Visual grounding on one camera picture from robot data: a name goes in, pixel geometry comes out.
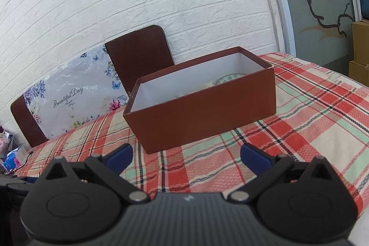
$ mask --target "ribbed gray surface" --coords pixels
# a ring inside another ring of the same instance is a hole
[[[117,226],[104,236],[78,245],[302,246],[264,229],[248,206],[230,204],[221,194],[210,193],[160,193],[153,202],[129,207]],[[350,244],[339,241],[326,245]]]

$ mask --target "green patterned plate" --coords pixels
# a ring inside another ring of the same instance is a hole
[[[232,74],[229,74],[229,75],[225,75],[222,78],[220,78],[219,80],[217,80],[215,84],[219,85],[219,84],[222,84],[222,83],[226,83],[226,82],[235,80],[236,78],[243,77],[244,75],[246,75],[246,74],[244,74],[244,73],[232,73]]]

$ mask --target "frosted glass panel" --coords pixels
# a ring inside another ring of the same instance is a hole
[[[351,22],[352,0],[288,0],[296,55],[326,65],[342,57],[353,57]]]

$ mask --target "stacked cardboard box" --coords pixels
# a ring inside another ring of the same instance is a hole
[[[353,80],[369,86],[369,22],[354,22],[351,27],[354,60],[349,64],[348,75]]]

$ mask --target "open box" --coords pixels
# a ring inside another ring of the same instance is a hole
[[[194,92],[225,75],[240,73],[245,75]],[[275,113],[272,65],[234,47],[139,78],[123,116],[145,151],[154,153]]]

